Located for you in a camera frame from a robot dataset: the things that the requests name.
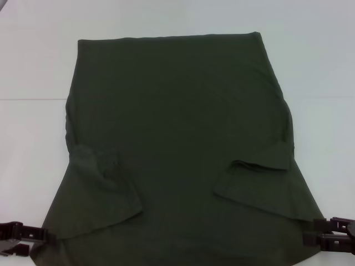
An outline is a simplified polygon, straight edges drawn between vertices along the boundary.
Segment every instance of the white background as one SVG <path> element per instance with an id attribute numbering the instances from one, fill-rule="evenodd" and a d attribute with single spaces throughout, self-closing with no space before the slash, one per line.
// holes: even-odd
<path id="1" fill-rule="evenodd" d="M 78 39 L 262 34 L 296 160 L 327 218 L 355 219 L 354 0 L 8 0 L 0 12 L 0 223 L 40 227 L 68 163 Z M 29 258 L 0 258 L 25 266 Z M 355 265 L 320 253 L 301 266 Z"/>

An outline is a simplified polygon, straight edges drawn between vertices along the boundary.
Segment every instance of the white table surface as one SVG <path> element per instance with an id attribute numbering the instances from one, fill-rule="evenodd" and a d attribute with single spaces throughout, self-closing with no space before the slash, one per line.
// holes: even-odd
<path id="1" fill-rule="evenodd" d="M 292 111 L 296 160 L 321 211 L 355 219 L 354 14 L 354 0 L 8 0 L 0 11 L 0 223 L 40 227 L 63 178 L 78 39 L 254 31 Z M 355 256 L 323 252 L 299 265 L 353 266 Z"/>

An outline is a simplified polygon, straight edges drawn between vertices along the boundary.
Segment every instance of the black clamp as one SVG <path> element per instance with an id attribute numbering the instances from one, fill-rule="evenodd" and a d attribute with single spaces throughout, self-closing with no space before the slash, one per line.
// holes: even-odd
<path id="1" fill-rule="evenodd" d="M 0 223 L 0 256 L 27 257 L 29 245 L 19 244 L 20 241 L 44 244 L 53 238 L 46 229 L 24 226 L 20 222 Z"/>
<path id="2" fill-rule="evenodd" d="M 321 251 L 347 252 L 355 255 L 355 220 L 333 217 L 315 219 L 314 231 L 303 233 L 303 244 L 308 246 L 321 246 Z"/>

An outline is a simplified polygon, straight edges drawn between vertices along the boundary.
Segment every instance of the dark green t-shirt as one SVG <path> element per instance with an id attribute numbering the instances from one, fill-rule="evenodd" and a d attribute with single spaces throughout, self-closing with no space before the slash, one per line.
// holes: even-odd
<path id="1" fill-rule="evenodd" d="M 322 218 L 259 33 L 80 40 L 39 266 L 279 266 Z"/>

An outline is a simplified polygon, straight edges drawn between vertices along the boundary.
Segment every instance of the olive green fabric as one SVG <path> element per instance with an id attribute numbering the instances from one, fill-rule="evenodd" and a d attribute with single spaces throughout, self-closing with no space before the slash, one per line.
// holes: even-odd
<path id="1" fill-rule="evenodd" d="M 38 266 L 283 266 L 322 218 L 259 33 L 80 40 Z"/>

